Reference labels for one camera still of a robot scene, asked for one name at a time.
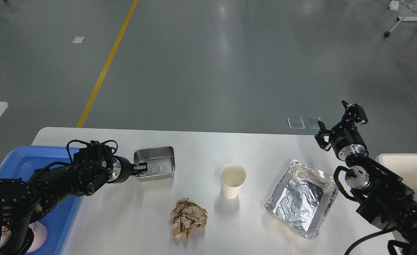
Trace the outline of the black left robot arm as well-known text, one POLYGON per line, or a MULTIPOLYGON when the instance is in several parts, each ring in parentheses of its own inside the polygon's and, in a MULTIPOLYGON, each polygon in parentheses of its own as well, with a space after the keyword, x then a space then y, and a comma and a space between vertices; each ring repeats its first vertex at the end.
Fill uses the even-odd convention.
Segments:
POLYGON ((36 169, 28 181, 0 178, 0 255, 23 255, 33 243, 29 224, 44 218, 71 196, 91 196, 107 183, 122 183, 147 172, 147 163, 133 164, 115 155, 104 142, 71 140, 85 147, 36 169))

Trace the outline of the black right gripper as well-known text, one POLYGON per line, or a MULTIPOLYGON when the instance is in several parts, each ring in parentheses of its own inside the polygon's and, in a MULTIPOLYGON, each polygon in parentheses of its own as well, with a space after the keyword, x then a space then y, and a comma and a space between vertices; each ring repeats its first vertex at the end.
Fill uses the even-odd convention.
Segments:
POLYGON ((368 118, 363 107, 357 103, 350 104, 345 100, 341 103, 345 109, 339 126, 341 131, 333 133, 331 129, 326 128, 323 121, 317 121, 319 131, 315 135, 315 140, 321 149, 330 151, 332 148, 336 158, 345 161, 349 155, 366 154, 368 151, 362 136, 357 131, 360 125, 368 123, 368 118))

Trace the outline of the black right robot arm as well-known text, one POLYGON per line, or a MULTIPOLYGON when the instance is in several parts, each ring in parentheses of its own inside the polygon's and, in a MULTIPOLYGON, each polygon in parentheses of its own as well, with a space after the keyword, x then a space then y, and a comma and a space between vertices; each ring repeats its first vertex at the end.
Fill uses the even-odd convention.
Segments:
POLYGON ((351 244, 345 254, 366 240, 398 231, 404 241, 390 239, 390 255, 400 248, 405 255, 417 255, 417 202, 414 190, 403 183, 403 178, 369 157, 367 146, 358 126, 368 123, 364 109, 358 104, 341 101, 345 112, 341 121, 327 129, 318 121, 315 135, 318 146, 333 150, 336 158, 345 163, 336 167, 333 179, 343 196, 359 207, 356 212, 379 231, 364 236, 351 244))

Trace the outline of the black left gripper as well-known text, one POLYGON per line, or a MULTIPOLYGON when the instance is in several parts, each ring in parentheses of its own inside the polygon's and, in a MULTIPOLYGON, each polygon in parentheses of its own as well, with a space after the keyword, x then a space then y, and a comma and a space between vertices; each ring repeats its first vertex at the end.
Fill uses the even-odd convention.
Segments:
POLYGON ((115 155, 113 156, 112 176, 106 183, 122 183, 131 176, 131 173, 133 176, 141 176, 146 174, 147 162, 132 165, 132 163, 127 158, 115 155))

